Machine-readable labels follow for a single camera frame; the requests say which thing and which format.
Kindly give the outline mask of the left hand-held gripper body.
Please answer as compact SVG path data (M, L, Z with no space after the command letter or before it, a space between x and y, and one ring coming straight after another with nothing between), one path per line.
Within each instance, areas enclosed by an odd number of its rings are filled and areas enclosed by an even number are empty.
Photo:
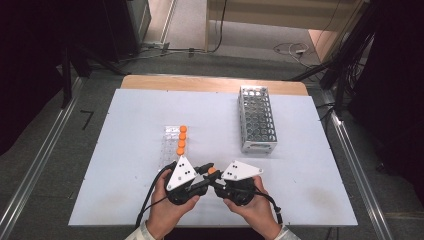
M165 191L169 201L175 205L185 204L193 196L203 196L206 193L194 193L190 187L199 175L185 156L181 156L170 176L165 181Z

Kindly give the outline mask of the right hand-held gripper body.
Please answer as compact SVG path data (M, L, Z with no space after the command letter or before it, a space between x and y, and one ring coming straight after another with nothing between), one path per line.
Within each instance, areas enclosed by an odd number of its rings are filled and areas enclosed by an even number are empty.
M263 169L234 160L222 173L224 185L215 193L218 197L229 199L237 206L247 205L256 192L253 177L263 173Z

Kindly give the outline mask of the clear plastic test tube rack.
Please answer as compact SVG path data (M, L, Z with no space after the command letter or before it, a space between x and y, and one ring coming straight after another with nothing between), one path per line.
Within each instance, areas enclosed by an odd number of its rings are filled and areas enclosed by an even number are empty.
M166 165L171 164L174 161L177 161L180 156L176 154L176 150L178 147L179 134L181 133L179 127L181 125L176 126L165 126L164 133L161 143L161 151L160 151L160 167L163 168ZM188 151L188 130L186 132L187 139L184 140L186 142L186 146L184 147L185 155Z

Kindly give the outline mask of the metal test tube rack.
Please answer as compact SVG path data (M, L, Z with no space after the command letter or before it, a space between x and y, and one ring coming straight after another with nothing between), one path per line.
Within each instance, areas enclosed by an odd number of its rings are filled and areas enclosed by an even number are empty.
M270 154L278 139L266 86L240 87L238 109L241 130L241 151Z

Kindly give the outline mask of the person's right hand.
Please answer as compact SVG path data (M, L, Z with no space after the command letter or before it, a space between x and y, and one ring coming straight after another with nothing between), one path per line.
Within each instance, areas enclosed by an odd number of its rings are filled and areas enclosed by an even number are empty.
M240 215L265 240L274 240L279 235L282 226L275 221L271 204L264 196L255 195L245 206L237 206L229 199L224 199L224 203L231 212Z

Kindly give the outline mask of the person's left hand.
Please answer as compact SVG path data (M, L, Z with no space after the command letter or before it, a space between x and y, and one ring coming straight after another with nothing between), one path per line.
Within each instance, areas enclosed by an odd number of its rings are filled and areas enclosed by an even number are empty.
M169 234L179 220L191 211L200 199L199 196L194 196L183 205L171 203L166 196L164 187L165 180L170 173L170 170L166 170L160 175L151 196L153 206L150 208L146 227L155 240L162 240Z

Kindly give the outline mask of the white table board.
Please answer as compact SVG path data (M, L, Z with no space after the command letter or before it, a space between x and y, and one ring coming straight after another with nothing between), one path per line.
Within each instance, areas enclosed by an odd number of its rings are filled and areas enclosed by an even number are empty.
M314 102L273 94L277 145L268 155L241 151L237 93L116 90L78 194L70 225L132 225L163 167L167 126L188 128L195 166L225 169L239 160L263 169L266 190L292 226L357 223Z

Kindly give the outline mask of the grey power strip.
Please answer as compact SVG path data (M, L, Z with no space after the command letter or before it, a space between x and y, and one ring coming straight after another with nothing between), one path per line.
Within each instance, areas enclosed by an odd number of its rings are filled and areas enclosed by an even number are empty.
M166 43L162 43L162 42L143 42L141 44L141 48L142 49L159 49L159 50L164 50L167 51L167 49L169 48L170 43L166 42Z

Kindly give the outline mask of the black metal stand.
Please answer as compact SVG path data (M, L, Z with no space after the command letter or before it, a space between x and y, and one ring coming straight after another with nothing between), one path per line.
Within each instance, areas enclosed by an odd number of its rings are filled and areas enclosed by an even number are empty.
M62 78L63 78L63 102L62 108L65 109L72 99L71 70L68 48L62 48Z

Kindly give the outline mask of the black cabinet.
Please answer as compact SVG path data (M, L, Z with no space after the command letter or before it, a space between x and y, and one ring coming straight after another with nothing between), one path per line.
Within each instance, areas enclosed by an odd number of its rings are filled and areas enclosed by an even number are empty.
M103 0L114 47L114 61L140 53L151 13L148 0Z

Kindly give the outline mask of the beige wooden furniture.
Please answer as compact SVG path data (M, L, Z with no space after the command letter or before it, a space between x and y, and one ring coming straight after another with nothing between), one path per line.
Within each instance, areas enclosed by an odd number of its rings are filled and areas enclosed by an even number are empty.
M230 22L302 28L309 31L321 61L330 59L346 33L364 15L370 0L207 0L205 49L209 48L209 21L213 11L226 7Z

